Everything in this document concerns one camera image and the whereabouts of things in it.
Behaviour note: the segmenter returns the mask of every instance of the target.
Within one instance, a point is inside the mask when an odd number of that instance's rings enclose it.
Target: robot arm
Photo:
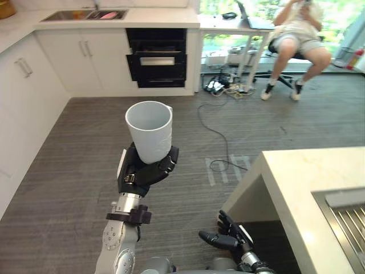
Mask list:
[[[141,199],[149,187],[173,171],[179,149],[171,147],[169,154],[159,162],[145,164],[132,143],[124,150],[117,172],[118,202],[112,202],[108,223],[103,232],[102,251],[96,263],[95,274],[131,274],[135,264],[135,245],[140,239],[140,225],[149,224],[152,214]]]

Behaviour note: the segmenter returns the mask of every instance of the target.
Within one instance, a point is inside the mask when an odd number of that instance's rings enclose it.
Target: ceramic mug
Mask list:
[[[125,113],[140,159],[146,164],[162,160],[171,149],[172,107],[157,101],[143,101]]]

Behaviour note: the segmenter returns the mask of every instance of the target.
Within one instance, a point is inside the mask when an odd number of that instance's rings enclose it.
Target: gray carpet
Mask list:
[[[365,145],[365,78],[320,76],[302,100],[289,99],[278,84],[270,101],[259,99],[266,80],[244,100],[205,107],[206,124],[225,134],[230,159],[249,167],[263,150]],[[199,229],[215,229],[217,211],[244,172],[208,172],[225,157],[224,143],[197,118],[202,103],[225,96],[71,99],[31,165],[0,221],[0,273],[93,273],[101,249],[105,215],[117,200],[116,168],[131,137],[127,108],[141,100],[173,107],[173,144],[180,148],[175,171],[151,187],[144,199],[153,213],[141,228],[136,272],[151,256],[168,256],[179,269],[204,269],[221,252],[199,240]]]

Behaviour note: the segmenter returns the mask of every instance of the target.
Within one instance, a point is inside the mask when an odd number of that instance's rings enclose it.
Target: dishwasher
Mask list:
[[[126,29],[138,87],[185,87],[186,29]]]

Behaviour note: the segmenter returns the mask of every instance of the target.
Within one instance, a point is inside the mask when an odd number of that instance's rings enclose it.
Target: knee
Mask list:
[[[315,64],[318,66],[321,66],[323,68],[326,68],[331,63],[332,55],[327,51],[320,56],[318,56]]]
[[[323,57],[323,64],[328,67],[330,65],[332,61],[332,54],[330,54],[329,52],[327,52],[324,57]]]
[[[285,47],[281,47],[278,59],[282,61],[288,61],[294,56],[296,51],[297,48],[294,45],[286,45]]]

